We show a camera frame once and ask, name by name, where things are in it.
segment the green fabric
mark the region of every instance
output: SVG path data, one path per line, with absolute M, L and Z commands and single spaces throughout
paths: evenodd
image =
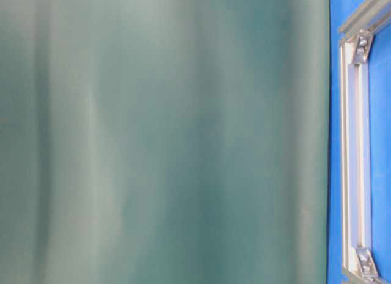
M 328 0 L 0 10 L 1 283 L 326 282 Z

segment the silver frame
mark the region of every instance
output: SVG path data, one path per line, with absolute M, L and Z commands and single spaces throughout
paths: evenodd
M 372 259 L 368 63 L 373 37 L 391 22 L 391 0 L 365 0 L 340 27 L 342 270 L 345 283 L 388 283 Z

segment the blue surface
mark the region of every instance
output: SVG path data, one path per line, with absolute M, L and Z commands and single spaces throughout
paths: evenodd
M 363 0 L 330 0 L 331 98 L 330 98 L 330 188 L 328 283 L 342 276 L 341 186 L 340 186 L 340 95 L 338 83 L 338 27 Z
M 391 27 L 373 42 L 369 59 L 373 256 L 391 281 Z

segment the bolt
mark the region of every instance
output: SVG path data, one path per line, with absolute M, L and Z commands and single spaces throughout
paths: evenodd
M 362 269 L 364 270 L 364 273 L 369 273 L 371 271 L 371 268 L 369 266 L 362 266 Z
M 368 260 L 368 257 L 366 255 L 360 255 L 360 261 L 366 263 Z
M 358 48 L 357 51 L 356 51 L 356 54 L 357 54 L 357 55 L 361 55 L 361 54 L 363 54 L 363 53 L 364 53 L 364 48 L 361 48 L 361 47 Z
M 368 41 L 366 39 L 360 40 L 359 46 L 360 47 L 365 47 L 368 44 Z

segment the metal bracket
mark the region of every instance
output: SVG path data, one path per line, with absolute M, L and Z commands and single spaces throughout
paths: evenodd
M 368 30 L 361 29 L 360 32 L 353 37 L 354 54 L 353 64 L 365 63 L 368 60 L 373 41 L 373 34 Z
M 357 262 L 361 277 L 372 280 L 378 278 L 378 270 L 373 261 L 372 254 L 368 247 L 357 247 L 356 248 Z

